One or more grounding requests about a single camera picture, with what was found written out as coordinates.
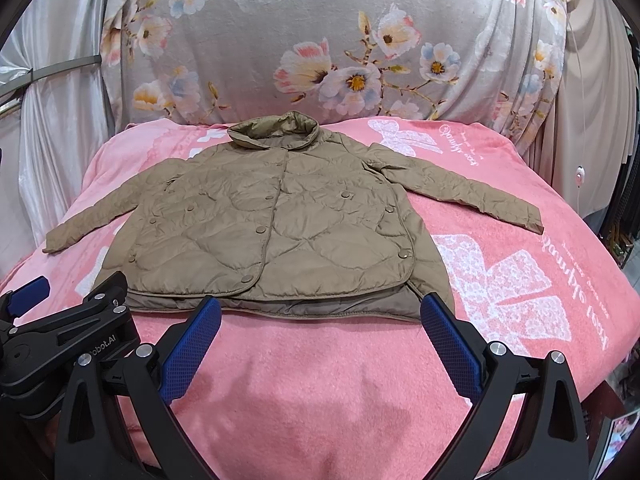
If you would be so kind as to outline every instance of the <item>quilted jacket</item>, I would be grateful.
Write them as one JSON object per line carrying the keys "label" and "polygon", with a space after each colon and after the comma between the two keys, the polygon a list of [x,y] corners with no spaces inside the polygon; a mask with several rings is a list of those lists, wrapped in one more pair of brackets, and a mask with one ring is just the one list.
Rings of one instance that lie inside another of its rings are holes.
{"label": "quilted jacket", "polygon": [[135,310],[193,308],[202,296],[266,316],[419,319],[447,271],[405,189],[471,206],[537,234],[537,207],[431,162],[321,128],[297,112],[229,128],[232,142],[169,158],[47,235],[75,244],[134,210],[96,279],[121,270]]}

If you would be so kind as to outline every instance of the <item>pink blanket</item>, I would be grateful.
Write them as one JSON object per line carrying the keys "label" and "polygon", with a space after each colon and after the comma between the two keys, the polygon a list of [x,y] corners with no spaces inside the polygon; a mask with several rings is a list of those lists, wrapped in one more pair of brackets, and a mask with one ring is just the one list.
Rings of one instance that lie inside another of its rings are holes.
{"label": "pink blanket", "polygon": [[[520,159],[504,137],[479,124],[356,119],[329,126],[380,142],[506,190],[540,208],[532,234],[462,206],[410,194],[443,256],[456,314],[485,339],[521,354],[567,356],[584,398],[640,334],[640,298],[588,227]],[[66,217],[169,156],[187,158],[228,141],[224,128],[140,124],[95,156]],[[3,284],[44,274],[50,298],[23,322],[77,304],[124,223],[122,217],[57,256],[40,250]],[[178,315],[136,315],[155,342]],[[514,398],[484,465],[497,465],[521,399]],[[468,411],[419,325],[384,319],[287,322],[225,314],[183,399],[180,423],[222,479],[418,479]],[[153,461],[129,405],[127,421]]]}

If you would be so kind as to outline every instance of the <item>floral fabric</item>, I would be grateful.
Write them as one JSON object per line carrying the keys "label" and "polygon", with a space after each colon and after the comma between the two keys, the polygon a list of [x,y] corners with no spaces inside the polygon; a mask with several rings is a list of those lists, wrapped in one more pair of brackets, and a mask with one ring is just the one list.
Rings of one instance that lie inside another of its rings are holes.
{"label": "floral fabric", "polygon": [[562,72],[566,0],[109,0],[116,124],[480,122],[524,153]]}

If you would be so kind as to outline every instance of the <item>white curtain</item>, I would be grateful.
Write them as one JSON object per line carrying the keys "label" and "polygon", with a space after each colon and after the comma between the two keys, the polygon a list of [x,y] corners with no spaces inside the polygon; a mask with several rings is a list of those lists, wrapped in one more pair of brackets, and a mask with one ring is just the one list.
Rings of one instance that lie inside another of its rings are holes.
{"label": "white curtain", "polygon": [[20,107],[0,120],[0,281],[35,248],[27,213],[18,190]]}
{"label": "white curtain", "polygon": [[[0,52],[1,83],[99,53],[104,0],[33,0]],[[92,156],[108,138],[99,66],[33,83],[22,101],[19,186],[40,244],[81,191]]]}

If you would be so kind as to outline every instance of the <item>beige curtain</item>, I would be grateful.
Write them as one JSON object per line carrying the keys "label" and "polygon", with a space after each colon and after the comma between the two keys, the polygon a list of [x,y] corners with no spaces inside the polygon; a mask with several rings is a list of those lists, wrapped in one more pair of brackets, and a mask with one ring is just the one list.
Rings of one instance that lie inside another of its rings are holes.
{"label": "beige curtain", "polygon": [[[567,10],[558,95],[524,160],[584,218],[608,205],[632,152],[638,74],[612,0],[567,0]],[[579,166],[586,179],[578,195]]]}

